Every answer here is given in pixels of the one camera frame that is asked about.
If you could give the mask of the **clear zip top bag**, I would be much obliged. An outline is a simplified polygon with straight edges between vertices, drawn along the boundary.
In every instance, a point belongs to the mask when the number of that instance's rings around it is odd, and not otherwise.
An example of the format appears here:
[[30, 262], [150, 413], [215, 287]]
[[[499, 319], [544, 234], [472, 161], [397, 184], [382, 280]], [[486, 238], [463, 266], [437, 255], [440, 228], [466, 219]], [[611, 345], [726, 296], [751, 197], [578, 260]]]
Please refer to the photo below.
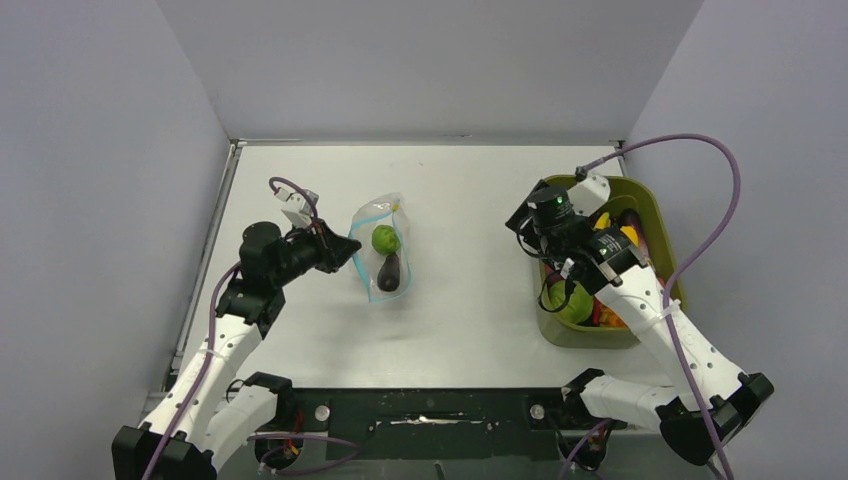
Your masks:
[[410, 221], [404, 198], [393, 192], [361, 206], [348, 236], [362, 247], [353, 257], [368, 301], [380, 303], [402, 296], [410, 287]]

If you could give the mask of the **green custard apple toy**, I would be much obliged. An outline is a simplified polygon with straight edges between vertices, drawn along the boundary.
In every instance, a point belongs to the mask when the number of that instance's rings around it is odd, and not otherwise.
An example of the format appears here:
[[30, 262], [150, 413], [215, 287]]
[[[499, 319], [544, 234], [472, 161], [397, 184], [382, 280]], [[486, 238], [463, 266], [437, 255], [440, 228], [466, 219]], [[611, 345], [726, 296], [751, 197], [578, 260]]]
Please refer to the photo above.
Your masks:
[[378, 225], [371, 235], [372, 248], [380, 255], [396, 254], [402, 247], [400, 236], [390, 225]]

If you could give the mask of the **dark purple eggplant toy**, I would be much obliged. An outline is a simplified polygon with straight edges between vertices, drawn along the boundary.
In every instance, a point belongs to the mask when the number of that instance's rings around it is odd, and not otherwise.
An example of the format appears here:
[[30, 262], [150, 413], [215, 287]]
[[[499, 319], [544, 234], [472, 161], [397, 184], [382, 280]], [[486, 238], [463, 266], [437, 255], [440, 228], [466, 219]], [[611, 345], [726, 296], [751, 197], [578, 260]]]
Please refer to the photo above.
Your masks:
[[378, 271], [377, 287], [382, 292], [395, 292], [401, 283], [401, 262], [397, 253], [385, 256], [383, 264]]

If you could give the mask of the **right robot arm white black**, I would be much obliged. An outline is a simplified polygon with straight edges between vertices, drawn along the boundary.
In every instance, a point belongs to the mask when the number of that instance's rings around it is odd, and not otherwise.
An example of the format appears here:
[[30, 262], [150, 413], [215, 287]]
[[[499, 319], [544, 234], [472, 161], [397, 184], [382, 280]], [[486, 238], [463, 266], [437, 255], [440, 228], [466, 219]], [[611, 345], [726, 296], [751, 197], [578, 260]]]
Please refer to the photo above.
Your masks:
[[683, 460], [704, 466], [757, 415], [774, 385], [713, 346], [625, 233], [592, 226], [594, 209], [574, 205], [577, 192], [540, 181], [506, 226], [530, 255], [566, 268], [568, 283], [612, 309], [670, 382], [625, 381], [588, 368], [566, 385], [564, 417], [578, 427], [598, 418], [657, 432]]

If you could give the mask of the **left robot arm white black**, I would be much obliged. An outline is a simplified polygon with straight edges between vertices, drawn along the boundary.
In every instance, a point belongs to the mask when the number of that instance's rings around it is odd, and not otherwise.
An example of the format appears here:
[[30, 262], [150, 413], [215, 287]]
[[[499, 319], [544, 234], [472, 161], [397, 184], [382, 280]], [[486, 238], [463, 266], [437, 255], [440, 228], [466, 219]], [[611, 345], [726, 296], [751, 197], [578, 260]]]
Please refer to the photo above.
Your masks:
[[114, 437], [116, 478], [215, 479], [259, 428], [285, 420], [293, 401], [284, 377], [256, 372], [220, 403], [279, 316], [284, 287], [311, 270], [337, 272], [361, 247], [321, 219], [287, 235], [272, 222], [247, 227], [238, 263], [213, 290], [205, 340], [165, 398]]

